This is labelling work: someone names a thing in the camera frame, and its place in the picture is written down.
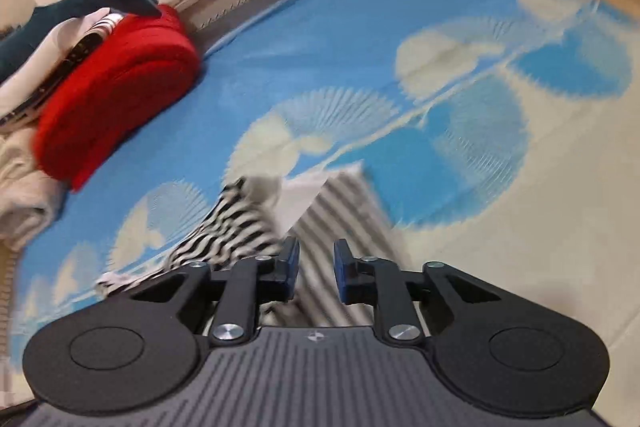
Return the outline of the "black white striped sweater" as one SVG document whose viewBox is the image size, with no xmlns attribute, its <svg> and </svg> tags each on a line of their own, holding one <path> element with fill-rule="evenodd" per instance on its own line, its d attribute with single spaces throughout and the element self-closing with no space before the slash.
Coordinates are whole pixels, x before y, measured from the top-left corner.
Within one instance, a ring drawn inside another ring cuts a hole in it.
<svg viewBox="0 0 640 427">
<path fill-rule="evenodd" d="M 214 207 L 157 268 L 140 275 L 107 272 L 96 281 L 96 292 L 116 295 L 191 262 L 219 271 L 247 257 L 277 254 L 281 239 L 271 205 L 280 188 L 281 180 L 273 176 L 242 176 L 227 184 Z"/>
</svg>

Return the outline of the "grey striped white garment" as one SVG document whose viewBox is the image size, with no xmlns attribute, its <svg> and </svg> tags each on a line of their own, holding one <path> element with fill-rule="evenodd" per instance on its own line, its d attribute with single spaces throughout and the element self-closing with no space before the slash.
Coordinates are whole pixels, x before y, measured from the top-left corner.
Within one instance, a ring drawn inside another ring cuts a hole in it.
<svg viewBox="0 0 640 427">
<path fill-rule="evenodd" d="M 272 326 L 359 326 L 372 322 L 365 305 L 345 306 L 338 295 L 333 247 L 346 239 L 356 257 L 404 262 L 378 196 L 359 162 L 337 169 L 268 179 L 267 216 L 282 239 L 299 243 L 295 293 L 287 303 L 262 308 L 262 323 Z"/>
</svg>

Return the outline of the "beige folded towel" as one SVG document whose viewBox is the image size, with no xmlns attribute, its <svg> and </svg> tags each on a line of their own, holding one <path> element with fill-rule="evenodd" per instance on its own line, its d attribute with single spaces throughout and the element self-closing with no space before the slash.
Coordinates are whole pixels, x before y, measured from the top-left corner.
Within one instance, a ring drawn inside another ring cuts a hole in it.
<svg viewBox="0 0 640 427">
<path fill-rule="evenodd" d="M 1 138 L 1 242 L 21 251 L 58 217 L 65 185 L 38 168 L 32 150 L 36 129 Z"/>
</svg>

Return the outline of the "blue patterned bed sheet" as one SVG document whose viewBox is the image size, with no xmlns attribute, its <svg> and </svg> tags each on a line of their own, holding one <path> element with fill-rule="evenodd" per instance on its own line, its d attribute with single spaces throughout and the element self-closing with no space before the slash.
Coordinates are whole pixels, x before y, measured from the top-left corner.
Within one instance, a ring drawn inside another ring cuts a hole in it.
<svg viewBox="0 0 640 427">
<path fill-rule="evenodd" d="M 240 176 L 358 162 L 439 258 L 639 343 L 639 21 L 605 0 L 286 0 L 204 60 L 30 244 L 9 354 L 148 269 Z"/>
</svg>

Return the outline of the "white folded bedding stack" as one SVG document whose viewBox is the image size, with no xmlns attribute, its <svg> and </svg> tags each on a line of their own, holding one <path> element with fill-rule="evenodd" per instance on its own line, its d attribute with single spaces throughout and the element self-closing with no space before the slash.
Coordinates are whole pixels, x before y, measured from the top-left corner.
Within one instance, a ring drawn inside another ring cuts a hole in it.
<svg viewBox="0 0 640 427">
<path fill-rule="evenodd" d="M 1 133 L 26 127 L 53 92 L 111 35 L 124 17 L 99 9 L 55 26 L 27 61 L 1 85 Z"/>
</svg>

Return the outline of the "red folded blanket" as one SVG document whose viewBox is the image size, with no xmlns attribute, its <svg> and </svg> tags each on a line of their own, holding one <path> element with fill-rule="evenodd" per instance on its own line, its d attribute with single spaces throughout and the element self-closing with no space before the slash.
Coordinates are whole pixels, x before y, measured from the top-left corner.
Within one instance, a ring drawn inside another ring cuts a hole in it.
<svg viewBox="0 0 640 427">
<path fill-rule="evenodd" d="M 79 190 L 122 141 L 190 91 L 200 70 L 175 9 L 125 16 L 44 104 L 32 142 L 38 166 Z"/>
</svg>

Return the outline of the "dark teal shark plush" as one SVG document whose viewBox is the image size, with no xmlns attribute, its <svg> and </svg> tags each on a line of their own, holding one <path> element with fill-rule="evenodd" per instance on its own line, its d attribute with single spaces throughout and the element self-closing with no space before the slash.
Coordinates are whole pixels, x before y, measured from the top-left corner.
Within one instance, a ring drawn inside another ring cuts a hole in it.
<svg viewBox="0 0 640 427">
<path fill-rule="evenodd" d="M 160 10 L 151 0 L 60 0 L 36 6 L 27 23 L 1 41 L 1 82 L 5 82 L 29 59 L 56 25 L 71 18 L 83 18 L 103 8 L 139 16 L 160 16 Z"/>
</svg>

